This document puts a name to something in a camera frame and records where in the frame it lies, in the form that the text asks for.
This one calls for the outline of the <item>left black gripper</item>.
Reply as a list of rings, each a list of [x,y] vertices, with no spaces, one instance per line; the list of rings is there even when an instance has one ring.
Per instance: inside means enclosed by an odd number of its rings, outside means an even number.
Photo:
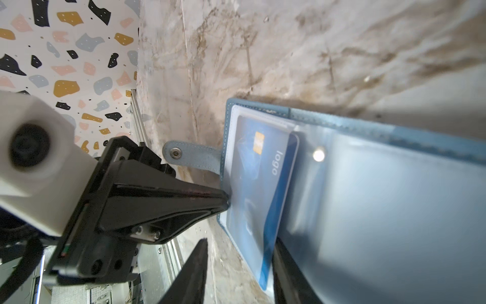
[[[110,139],[51,257],[46,285],[138,277],[140,244],[165,244],[228,209],[225,191],[180,181],[145,143]]]

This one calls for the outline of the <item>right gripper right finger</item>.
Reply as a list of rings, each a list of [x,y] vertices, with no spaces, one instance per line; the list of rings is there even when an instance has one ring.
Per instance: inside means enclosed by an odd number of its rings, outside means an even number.
[[[275,243],[272,267],[275,303],[323,303],[280,238]]]

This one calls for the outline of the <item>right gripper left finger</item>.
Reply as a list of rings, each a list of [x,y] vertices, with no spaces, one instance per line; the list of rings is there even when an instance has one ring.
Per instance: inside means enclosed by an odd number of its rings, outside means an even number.
[[[207,271],[208,240],[203,238],[158,303],[204,303]]]

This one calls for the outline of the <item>blue leather card holder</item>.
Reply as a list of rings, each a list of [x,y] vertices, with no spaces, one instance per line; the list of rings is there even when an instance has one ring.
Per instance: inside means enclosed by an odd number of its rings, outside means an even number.
[[[484,142],[232,98],[222,149],[169,141],[165,160],[231,197],[240,116],[299,138],[277,238],[322,302],[485,302]]]

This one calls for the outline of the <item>dark blue VIP credit card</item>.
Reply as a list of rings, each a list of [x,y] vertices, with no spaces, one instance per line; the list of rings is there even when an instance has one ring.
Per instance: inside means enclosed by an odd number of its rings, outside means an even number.
[[[272,256],[299,138],[292,128],[237,118],[229,162],[230,207],[225,227],[263,291],[273,276]]]

